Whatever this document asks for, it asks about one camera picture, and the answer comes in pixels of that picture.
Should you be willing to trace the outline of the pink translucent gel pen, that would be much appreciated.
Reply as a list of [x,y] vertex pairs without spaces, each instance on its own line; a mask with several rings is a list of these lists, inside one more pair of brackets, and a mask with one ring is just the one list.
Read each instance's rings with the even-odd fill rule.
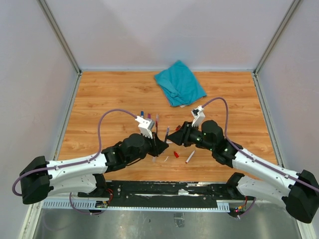
[[159,115],[156,114],[156,118],[155,118],[155,127],[156,127],[155,132],[156,132],[156,134],[158,133],[158,122],[159,122]]

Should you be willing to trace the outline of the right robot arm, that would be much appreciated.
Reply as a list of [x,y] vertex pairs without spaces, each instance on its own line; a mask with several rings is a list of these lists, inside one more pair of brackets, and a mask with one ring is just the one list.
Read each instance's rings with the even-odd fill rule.
[[218,163],[257,177],[252,179],[241,173],[233,174],[226,186],[226,194],[231,199],[238,199],[241,195],[263,199],[285,208],[296,220],[307,224],[312,222],[319,209],[319,184],[311,172],[289,170],[254,155],[229,141],[213,120],[205,121],[201,128],[184,122],[167,138],[179,146],[193,144],[207,149]]

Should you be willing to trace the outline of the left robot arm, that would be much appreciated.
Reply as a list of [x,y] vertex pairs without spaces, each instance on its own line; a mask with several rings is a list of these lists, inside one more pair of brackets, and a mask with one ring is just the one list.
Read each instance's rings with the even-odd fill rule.
[[101,197],[107,191],[105,173],[124,169],[147,155],[157,157],[167,148],[156,134],[148,138],[134,133],[98,154],[65,161],[47,161],[38,156],[20,172],[22,202],[34,204],[48,196],[71,192]]

